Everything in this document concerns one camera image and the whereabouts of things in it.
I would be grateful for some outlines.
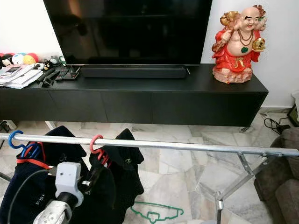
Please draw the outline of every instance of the soundbar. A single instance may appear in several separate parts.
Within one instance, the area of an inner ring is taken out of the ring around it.
[[[80,73],[86,78],[185,78],[182,65],[83,65]]]

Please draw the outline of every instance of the electrical cable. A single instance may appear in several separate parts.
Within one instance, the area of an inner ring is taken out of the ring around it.
[[[38,171],[36,171],[36,172],[30,174],[30,175],[25,179],[25,181],[22,183],[22,185],[18,188],[17,192],[15,193],[15,195],[14,195],[14,197],[13,197],[11,203],[10,203],[10,207],[9,207],[9,211],[8,211],[8,217],[7,217],[7,224],[10,224],[11,211],[12,211],[12,209],[13,209],[14,201],[15,201],[15,199],[17,198],[17,196],[18,196],[20,190],[22,189],[22,187],[25,185],[25,183],[26,183],[31,177],[33,177],[33,176],[36,175],[36,174],[40,174],[40,173],[44,173],[44,172],[45,172],[45,173],[48,173],[49,171],[46,170],[46,169],[41,169],[41,170],[38,170]]]
[[[266,127],[272,129],[274,132],[276,132],[277,134],[281,135],[281,133],[279,133],[279,132],[277,131],[277,128],[280,126],[280,122],[281,122],[281,120],[283,120],[283,119],[288,119],[288,117],[287,117],[287,118],[281,118],[281,119],[279,119],[279,122],[276,122],[275,120],[273,120],[273,119],[271,119],[271,118],[266,118],[266,119],[263,120],[263,123],[265,124]],[[270,121],[271,126],[267,126],[267,124],[266,124],[266,121],[267,121],[267,120]]]

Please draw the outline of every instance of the television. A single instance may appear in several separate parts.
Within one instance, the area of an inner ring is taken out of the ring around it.
[[[198,65],[212,0],[43,0],[69,65]]]

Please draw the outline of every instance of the black tv cabinet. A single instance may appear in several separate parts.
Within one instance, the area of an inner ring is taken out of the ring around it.
[[[253,75],[224,84],[213,64],[185,79],[84,78],[41,88],[0,87],[0,119],[250,126],[268,90]]]

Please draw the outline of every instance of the clothes drying rack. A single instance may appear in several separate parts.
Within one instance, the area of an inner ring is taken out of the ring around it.
[[[8,140],[9,134],[0,133],[0,140]],[[49,143],[64,143],[64,144],[80,144],[89,145],[92,138],[81,137],[63,137],[63,136],[47,136],[47,135],[29,135],[16,134],[14,140],[20,141],[40,141]],[[264,167],[272,162],[276,157],[295,157],[299,156],[297,149],[289,148],[264,148],[264,147],[235,147],[235,146],[215,146],[192,143],[174,143],[174,142],[159,142],[159,141],[142,141],[142,140],[115,140],[115,139],[97,139],[94,145],[101,146],[123,146],[123,147],[150,147],[150,148],[165,148],[173,150],[190,150],[190,151],[206,151],[206,152],[221,152],[235,153],[238,155],[244,172],[223,192],[216,192],[215,198],[215,218],[214,220],[205,221],[204,224],[221,224],[221,212],[223,210],[223,201],[236,192],[247,181],[259,173]],[[246,154],[259,155],[259,161],[250,166],[246,160]]]

